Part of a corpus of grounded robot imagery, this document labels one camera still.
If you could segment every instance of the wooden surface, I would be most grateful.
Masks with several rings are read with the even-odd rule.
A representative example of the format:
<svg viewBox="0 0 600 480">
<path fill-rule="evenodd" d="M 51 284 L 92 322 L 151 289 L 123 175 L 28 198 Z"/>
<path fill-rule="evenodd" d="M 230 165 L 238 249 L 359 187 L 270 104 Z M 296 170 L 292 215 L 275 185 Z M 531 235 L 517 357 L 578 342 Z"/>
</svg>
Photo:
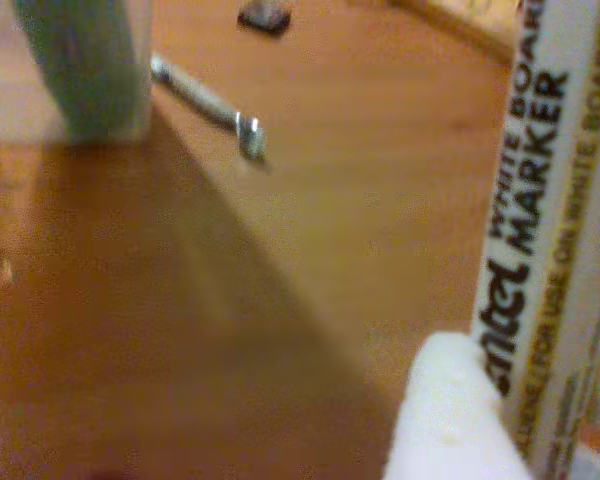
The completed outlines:
<svg viewBox="0 0 600 480">
<path fill-rule="evenodd" d="M 511 63 L 522 0 L 347 0 L 367 7 L 401 6 L 420 12 L 440 28 Z"/>
<path fill-rule="evenodd" d="M 276 42 L 155 3 L 273 172 L 160 90 L 143 145 L 0 148 L 0 478 L 378 479 L 417 347 L 468 327 L 508 72 L 401 11 Z"/>
</svg>

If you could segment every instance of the dark object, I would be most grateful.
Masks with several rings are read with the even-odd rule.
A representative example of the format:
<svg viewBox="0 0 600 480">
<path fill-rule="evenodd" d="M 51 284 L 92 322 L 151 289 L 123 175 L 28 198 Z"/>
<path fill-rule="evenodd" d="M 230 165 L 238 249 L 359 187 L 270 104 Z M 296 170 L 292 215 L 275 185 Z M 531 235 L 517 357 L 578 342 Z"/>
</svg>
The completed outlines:
<svg viewBox="0 0 600 480">
<path fill-rule="evenodd" d="M 291 11 L 275 1 L 254 0 L 238 15 L 238 23 L 269 35 L 282 35 L 291 24 Z"/>
<path fill-rule="evenodd" d="M 13 0 L 44 83 L 77 141 L 132 124 L 148 94 L 124 0 Z"/>
</svg>

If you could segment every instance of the green object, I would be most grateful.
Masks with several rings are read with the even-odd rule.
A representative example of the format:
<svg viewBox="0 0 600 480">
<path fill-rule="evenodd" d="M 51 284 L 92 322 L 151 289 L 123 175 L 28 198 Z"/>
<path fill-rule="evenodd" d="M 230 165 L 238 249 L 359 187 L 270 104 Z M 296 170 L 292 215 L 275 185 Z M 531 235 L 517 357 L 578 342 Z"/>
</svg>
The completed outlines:
<svg viewBox="0 0 600 480">
<path fill-rule="evenodd" d="M 144 95 L 124 0 L 13 0 L 75 141 L 128 127 Z"/>
</svg>

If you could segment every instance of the whiteboard marker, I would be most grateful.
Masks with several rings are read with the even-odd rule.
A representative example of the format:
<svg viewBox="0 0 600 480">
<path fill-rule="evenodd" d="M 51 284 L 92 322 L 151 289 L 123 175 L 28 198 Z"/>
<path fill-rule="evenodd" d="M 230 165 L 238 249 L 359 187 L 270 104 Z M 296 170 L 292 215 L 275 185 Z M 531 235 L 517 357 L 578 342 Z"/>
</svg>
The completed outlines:
<svg viewBox="0 0 600 480">
<path fill-rule="evenodd" d="M 472 319 L 534 478 L 568 478 L 600 351 L 600 0 L 526 0 Z"/>
</svg>

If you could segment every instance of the wooden table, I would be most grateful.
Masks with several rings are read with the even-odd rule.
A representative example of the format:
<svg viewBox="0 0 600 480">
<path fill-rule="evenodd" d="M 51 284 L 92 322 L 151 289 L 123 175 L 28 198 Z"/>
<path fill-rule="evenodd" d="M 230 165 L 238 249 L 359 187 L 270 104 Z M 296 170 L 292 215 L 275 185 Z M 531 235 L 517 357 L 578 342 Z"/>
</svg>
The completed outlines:
<svg viewBox="0 0 600 480">
<path fill-rule="evenodd" d="M 402 11 L 270 41 L 159 3 L 273 172 L 159 89 L 142 145 L 0 148 L 0 478 L 378 479 L 417 347 L 469 323 L 507 69 Z"/>
</svg>

